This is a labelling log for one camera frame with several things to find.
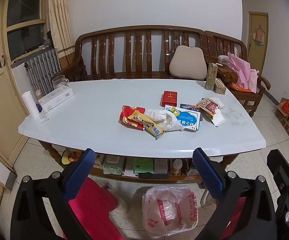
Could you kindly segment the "blue white medicine box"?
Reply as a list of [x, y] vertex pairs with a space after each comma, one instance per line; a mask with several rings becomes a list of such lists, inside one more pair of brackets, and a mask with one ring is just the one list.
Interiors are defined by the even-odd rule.
[[199, 130], [201, 113], [191, 111], [184, 108], [165, 105], [164, 110], [174, 114], [179, 124], [181, 124], [186, 131], [196, 132]]

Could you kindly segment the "crushed red paper cup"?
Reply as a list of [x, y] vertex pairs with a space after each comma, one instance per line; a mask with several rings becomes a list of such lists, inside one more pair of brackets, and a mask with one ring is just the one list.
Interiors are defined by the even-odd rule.
[[135, 121], [132, 117], [135, 111], [138, 111], [139, 113], [144, 114], [145, 108], [123, 105], [121, 113], [120, 113], [119, 121], [124, 125], [143, 131], [144, 126], [140, 124], [139, 122]]

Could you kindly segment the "brown patterned snack box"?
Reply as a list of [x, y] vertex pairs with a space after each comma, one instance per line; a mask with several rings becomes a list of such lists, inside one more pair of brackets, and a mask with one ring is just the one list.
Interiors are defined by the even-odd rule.
[[202, 113], [206, 114], [210, 118], [214, 126], [219, 127], [225, 122], [226, 119], [221, 113], [219, 104], [214, 100], [210, 98], [204, 98], [197, 103], [197, 106], [202, 111]]

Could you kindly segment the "yellow snack wrapper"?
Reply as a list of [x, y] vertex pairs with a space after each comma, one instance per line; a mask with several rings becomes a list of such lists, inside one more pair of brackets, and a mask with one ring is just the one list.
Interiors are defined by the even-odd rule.
[[153, 120], [149, 117], [145, 116], [138, 111], [135, 111], [132, 115], [133, 119], [144, 126], [144, 129], [150, 133], [155, 139], [158, 139], [161, 135], [163, 135], [163, 129], [158, 126]]

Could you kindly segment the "black orange gel-ball box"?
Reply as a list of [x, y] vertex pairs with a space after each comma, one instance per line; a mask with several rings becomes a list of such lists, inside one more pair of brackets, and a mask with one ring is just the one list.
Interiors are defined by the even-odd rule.
[[190, 105], [190, 104], [181, 103], [180, 104], [180, 108], [186, 109], [186, 110], [189, 110], [189, 111], [200, 112], [200, 108], [197, 105]]

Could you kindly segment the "white tissue paper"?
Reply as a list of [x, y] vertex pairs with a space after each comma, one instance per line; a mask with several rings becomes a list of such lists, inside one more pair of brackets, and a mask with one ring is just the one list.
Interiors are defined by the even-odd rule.
[[183, 131], [185, 128], [179, 123], [176, 116], [167, 110], [145, 110], [144, 115], [153, 120], [165, 132]]

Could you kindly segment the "red cigarette pack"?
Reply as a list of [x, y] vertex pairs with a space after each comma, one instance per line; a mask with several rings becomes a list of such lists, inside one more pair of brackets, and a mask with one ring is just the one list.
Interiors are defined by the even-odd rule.
[[176, 107], [177, 106], [177, 92], [164, 91], [162, 94], [160, 105], [162, 107], [164, 107], [166, 105]]

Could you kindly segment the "white blue small box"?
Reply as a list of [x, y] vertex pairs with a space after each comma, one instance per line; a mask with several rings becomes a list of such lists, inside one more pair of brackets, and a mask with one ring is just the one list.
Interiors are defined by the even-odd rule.
[[225, 108], [225, 105], [221, 102], [219, 98], [210, 98], [210, 99], [217, 104], [216, 109], [223, 110]]

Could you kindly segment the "white red plastic trash bag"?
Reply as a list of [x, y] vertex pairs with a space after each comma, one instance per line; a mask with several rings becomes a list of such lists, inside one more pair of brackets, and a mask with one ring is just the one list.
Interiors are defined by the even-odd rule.
[[142, 196], [142, 224], [154, 237], [171, 236], [198, 224], [198, 201], [188, 186], [154, 186]]

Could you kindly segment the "beige right slipper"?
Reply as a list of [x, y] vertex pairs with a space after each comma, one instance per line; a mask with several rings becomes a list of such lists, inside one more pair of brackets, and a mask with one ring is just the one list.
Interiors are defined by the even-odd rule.
[[212, 207], [213, 205], [217, 205], [217, 201], [214, 198], [212, 198], [208, 189], [205, 189], [202, 198], [200, 200], [200, 204], [202, 207], [207, 209]]

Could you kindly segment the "beige left slipper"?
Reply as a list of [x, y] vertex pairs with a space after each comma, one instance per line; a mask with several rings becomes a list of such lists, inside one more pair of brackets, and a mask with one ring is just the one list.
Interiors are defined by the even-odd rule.
[[121, 198], [121, 196], [116, 192], [113, 186], [104, 180], [99, 180], [97, 184], [102, 188], [110, 192], [117, 200], [117, 207], [113, 209], [117, 213], [126, 213], [128, 211], [128, 204]]

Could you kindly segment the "grey radiator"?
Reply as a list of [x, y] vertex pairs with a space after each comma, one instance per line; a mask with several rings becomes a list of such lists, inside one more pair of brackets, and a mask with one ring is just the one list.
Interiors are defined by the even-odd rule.
[[52, 79], [61, 71], [57, 49], [45, 49], [24, 63], [27, 77], [34, 92], [40, 90], [42, 96], [54, 90]]

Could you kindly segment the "pink plastic bag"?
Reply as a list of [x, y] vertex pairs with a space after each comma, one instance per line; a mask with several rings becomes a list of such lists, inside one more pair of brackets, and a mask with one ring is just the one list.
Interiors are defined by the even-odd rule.
[[234, 70], [238, 76], [237, 82], [232, 83], [231, 88], [239, 92], [256, 93], [258, 70], [252, 69], [251, 65], [243, 59], [228, 53], [230, 68]]

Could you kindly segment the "tall green milk carton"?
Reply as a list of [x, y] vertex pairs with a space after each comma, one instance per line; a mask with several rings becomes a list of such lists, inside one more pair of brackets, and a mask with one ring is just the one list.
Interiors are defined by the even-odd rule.
[[206, 83], [205, 89], [206, 90], [213, 90], [215, 80], [217, 78], [218, 66], [215, 63], [209, 63], [207, 68], [207, 76], [206, 76]]

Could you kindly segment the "yellow door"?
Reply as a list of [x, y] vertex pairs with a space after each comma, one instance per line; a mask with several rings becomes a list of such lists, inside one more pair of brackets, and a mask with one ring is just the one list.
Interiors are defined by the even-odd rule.
[[266, 12], [249, 12], [247, 60], [252, 69], [262, 74], [269, 36], [269, 15]]

